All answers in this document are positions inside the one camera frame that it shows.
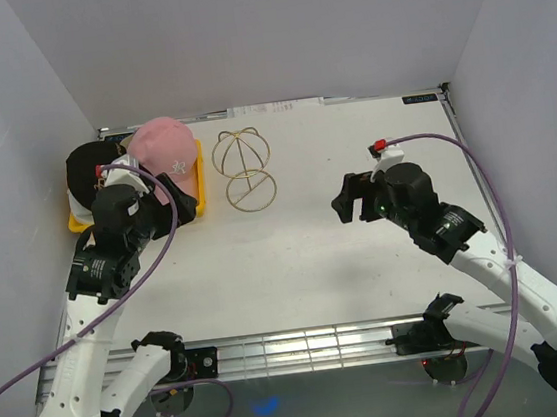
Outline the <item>pink baseball cap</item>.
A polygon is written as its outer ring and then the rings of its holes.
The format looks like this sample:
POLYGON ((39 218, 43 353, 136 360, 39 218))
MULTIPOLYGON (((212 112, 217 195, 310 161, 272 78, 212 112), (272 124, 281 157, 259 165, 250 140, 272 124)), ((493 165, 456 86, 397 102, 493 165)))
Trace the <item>pink baseball cap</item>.
POLYGON ((185 194, 197 199, 198 151, 185 124, 170 117, 152 119, 133 133, 127 152, 152 175, 167 174, 185 194))

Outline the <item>black cap gold logo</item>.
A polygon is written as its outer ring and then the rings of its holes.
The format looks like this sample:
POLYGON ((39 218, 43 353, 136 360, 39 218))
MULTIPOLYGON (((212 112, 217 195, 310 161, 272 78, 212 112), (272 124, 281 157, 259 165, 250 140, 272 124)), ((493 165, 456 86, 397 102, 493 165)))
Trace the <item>black cap gold logo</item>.
POLYGON ((68 188, 77 201, 89 210, 98 192, 96 166, 108 165, 120 157, 116 143, 90 141, 75 148, 66 159, 68 188))

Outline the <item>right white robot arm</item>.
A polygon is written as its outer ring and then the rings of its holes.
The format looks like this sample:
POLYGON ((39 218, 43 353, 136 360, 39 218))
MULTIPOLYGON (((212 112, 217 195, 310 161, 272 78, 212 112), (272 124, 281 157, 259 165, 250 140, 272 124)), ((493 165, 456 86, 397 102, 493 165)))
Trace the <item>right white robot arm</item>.
POLYGON ((331 206, 343 223, 361 202, 365 222, 386 219, 406 230, 418 248, 472 277, 522 317, 513 336, 515 359, 539 372, 557 391, 557 285, 523 260, 508 256, 505 245, 476 216, 442 202, 430 176, 416 164, 387 170, 347 173, 331 206))

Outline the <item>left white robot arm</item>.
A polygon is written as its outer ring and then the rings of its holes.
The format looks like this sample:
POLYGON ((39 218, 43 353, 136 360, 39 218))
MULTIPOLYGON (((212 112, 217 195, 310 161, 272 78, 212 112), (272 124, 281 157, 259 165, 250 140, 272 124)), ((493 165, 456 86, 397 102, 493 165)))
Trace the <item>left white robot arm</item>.
POLYGON ((179 335, 153 331, 133 341, 133 359, 109 387, 105 366, 140 255, 151 240, 191 222, 196 201, 164 173, 135 176, 97 192, 93 225, 77 240, 67 280, 64 341, 39 417, 132 417, 157 384, 182 382, 193 365, 179 335))

